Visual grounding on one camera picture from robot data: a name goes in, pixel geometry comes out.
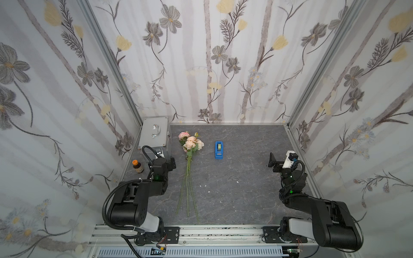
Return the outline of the silver aluminium case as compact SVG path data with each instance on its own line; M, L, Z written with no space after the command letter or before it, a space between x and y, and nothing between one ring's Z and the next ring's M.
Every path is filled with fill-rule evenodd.
M143 120L138 149L149 146L161 150L163 155L170 155L170 122L168 117L149 117Z

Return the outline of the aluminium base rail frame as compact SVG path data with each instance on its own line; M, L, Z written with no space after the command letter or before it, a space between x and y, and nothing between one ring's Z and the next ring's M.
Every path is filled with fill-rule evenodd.
M138 246L131 240L130 247L121 237L123 231L107 226L95 227L83 258L136 258L137 247L155 247L162 252L168 247L233 247L279 246L288 258L358 258L358 252L345 253L334 248L320 247L312 240L293 241L286 244L279 240L268 241L264 231L276 232L276 225L179 225L168 229L166 243L152 242Z

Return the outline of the brown bottle orange cap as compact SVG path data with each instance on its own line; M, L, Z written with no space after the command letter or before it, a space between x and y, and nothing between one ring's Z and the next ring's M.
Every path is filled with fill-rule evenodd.
M138 160L133 160L132 166L138 174L141 174L144 171L144 166Z

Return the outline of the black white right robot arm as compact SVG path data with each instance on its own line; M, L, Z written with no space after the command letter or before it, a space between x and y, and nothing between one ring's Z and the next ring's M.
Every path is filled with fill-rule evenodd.
M283 217L276 232L264 231L268 241L279 240L289 244L307 239L320 247L342 252L361 249L364 243L362 230L344 202L316 198L303 192L308 174L297 153L287 152L285 161L277 161L271 153L268 167L280 174L280 201L287 208L304 212L311 217L311 220Z

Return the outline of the blue tape dispenser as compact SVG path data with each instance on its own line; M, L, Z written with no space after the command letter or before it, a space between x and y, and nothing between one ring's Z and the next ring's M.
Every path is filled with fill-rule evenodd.
M222 141L215 142L215 159L217 160L223 159L223 142Z

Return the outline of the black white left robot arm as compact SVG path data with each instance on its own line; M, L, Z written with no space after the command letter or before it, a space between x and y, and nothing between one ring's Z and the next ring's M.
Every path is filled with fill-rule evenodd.
M152 161L148 178L121 182L104 201L104 223L115 230L136 232L133 236L123 236L128 243L131 239L138 246L166 243L168 230L162 218L148 211L148 204L151 197L165 194L168 173L175 168L174 158L158 158Z

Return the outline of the pink artificial flower bouquet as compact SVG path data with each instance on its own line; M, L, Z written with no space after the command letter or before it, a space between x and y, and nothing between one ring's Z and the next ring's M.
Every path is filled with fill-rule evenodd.
M200 135L196 132L194 135L191 135L188 131L183 131L178 136L179 143L182 146L186 154L186 170L183 177L182 186L180 189L179 200L177 203L176 213L179 212L180 207L183 203L184 194L186 194L186 205L187 205L187 216L190 216L190 200L192 200L193 208L196 216L197 223L200 222L199 213L196 204L196 198L193 191L192 184L192 174L191 174L191 164L193 161L194 155L202 150L204 147L204 142L200 139Z

